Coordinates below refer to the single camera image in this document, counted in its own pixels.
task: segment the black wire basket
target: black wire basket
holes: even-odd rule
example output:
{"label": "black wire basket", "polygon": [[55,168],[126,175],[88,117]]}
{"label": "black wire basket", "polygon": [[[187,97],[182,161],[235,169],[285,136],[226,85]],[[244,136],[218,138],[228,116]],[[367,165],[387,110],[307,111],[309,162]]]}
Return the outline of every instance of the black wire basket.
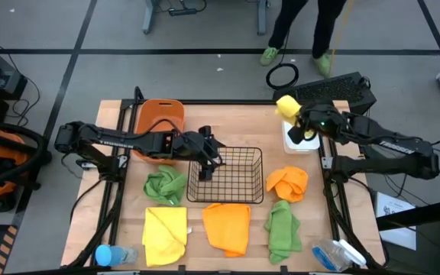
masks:
{"label": "black wire basket", "polygon": [[263,153],[256,147],[218,149],[225,165],[215,169],[211,180],[200,180],[201,165],[189,163],[190,202],[261,203],[264,199]]}

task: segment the yellow cloth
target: yellow cloth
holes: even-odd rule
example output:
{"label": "yellow cloth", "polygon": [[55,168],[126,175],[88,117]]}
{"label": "yellow cloth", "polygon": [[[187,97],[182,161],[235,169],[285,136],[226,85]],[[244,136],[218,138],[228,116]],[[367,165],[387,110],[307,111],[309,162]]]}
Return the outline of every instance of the yellow cloth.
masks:
{"label": "yellow cloth", "polygon": [[203,209],[208,242],[225,250],[226,257],[244,256],[249,242],[251,207],[243,204],[213,203]]}
{"label": "yellow cloth", "polygon": [[273,187],[276,194],[288,202],[298,202],[303,199],[303,194],[308,185],[309,175],[298,167],[284,167],[272,172],[266,179],[266,189]]}
{"label": "yellow cloth", "polygon": [[148,267],[158,267],[179,260],[186,251],[186,207],[147,207],[144,234]]}
{"label": "yellow cloth", "polygon": [[290,95],[284,95],[282,98],[278,99],[276,105],[276,113],[281,115],[284,121],[295,126],[296,116],[299,114],[299,110],[302,106]]}

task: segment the wooden tabletop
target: wooden tabletop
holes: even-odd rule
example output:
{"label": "wooden tabletop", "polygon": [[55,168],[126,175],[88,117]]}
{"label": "wooden tabletop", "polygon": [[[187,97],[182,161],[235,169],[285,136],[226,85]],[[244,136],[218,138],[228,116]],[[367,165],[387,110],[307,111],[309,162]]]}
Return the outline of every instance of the wooden tabletop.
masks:
{"label": "wooden tabletop", "polygon": [[[96,124],[100,127],[115,129],[120,103],[120,101],[102,101]],[[347,102],[335,102],[335,104],[341,111],[348,110]],[[311,252],[312,241],[332,238],[327,204],[322,194],[323,182],[319,155],[316,152],[297,155],[284,152],[281,119],[274,114],[275,108],[275,105],[185,105],[185,131],[197,131],[203,125],[211,125],[215,138],[227,146],[259,147],[263,152],[264,185],[265,179],[271,172],[285,166],[297,166],[309,174],[309,184],[304,200],[291,204],[293,214],[301,222],[298,233],[302,241],[302,252],[292,253],[289,259],[278,265],[272,265],[269,262],[268,234],[263,226],[273,204],[279,199],[274,192],[266,192],[264,187],[264,201],[261,204],[251,205],[247,253],[244,257],[224,257],[223,251],[208,243],[203,227],[202,210],[209,204],[189,202],[186,199],[185,189],[182,205],[188,208],[188,227],[192,228],[192,233],[188,235],[186,254],[174,264],[147,268],[144,246],[141,243],[144,210],[146,207],[157,206],[157,204],[145,196],[143,186],[147,175],[155,172],[156,167],[132,154],[121,207],[117,245],[136,248],[138,260],[136,264],[120,266],[119,269],[177,270],[178,266],[183,264],[186,265],[187,270],[278,271],[280,265],[288,266],[290,271],[325,270]],[[110,154],[112,151],[110,147],[97,147],[105,154]],[[345,146],[338,144],[337,148],[339,155],[359,156],[356,144]],[[175,167],[187,175],[187,162],[177,163]],[[355,177],[366,183],[364,174],[357,174]],[[96,171],[84,172],[79,195],[97,179]],[[68,264],[74,260],[94,234],[104,186],[103,183],[91,191],[76,207],[62,264]],[[345,184],[345,191],[354,233],[374,259],[382,264],[384,262],[383,248],[367,190],[349,181]]]}

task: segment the green shoe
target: green shoe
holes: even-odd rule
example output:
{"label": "green shoe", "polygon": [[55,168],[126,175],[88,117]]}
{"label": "green shoe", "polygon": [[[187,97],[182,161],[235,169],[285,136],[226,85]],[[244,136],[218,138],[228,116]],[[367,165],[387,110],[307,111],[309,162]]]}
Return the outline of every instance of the green shoe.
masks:
{"label": "green shoe", "polygon": [[264,51],[263,56],[260,57],[260,64],[262,66],[268,66],[269,64],[271,64],[273,62],[273,60],[276,58],[276,56],[278,55],[279,51],[280,50],[278,50],[277,48],[268,47]]}
{"label": "green shoe", "polygon": [[317,65],[319,73],[326,79],[330,78],[330,56],[324,53],[320,58],[313,59]]}

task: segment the green towel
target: green towel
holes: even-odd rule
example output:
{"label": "green towel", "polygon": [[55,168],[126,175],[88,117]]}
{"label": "green towel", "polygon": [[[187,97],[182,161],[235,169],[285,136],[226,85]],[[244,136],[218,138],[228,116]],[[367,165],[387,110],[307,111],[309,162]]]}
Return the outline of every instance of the green towel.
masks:
{"label": "green towel", "polygon": [[144,186],[145,194],[156,202],[179,206],[183,197],[186,176],[167,165],[159,165],[158,173],[151,173]]}
{"label": "green towel", "polygon": [[298,227],[299,220],[291,213],[290,204],[285,200],[275,203],[264,225],[269,232],[269,260],[272,264],[289,258],[291,251],[302,250],[302,242],[296,233]]}

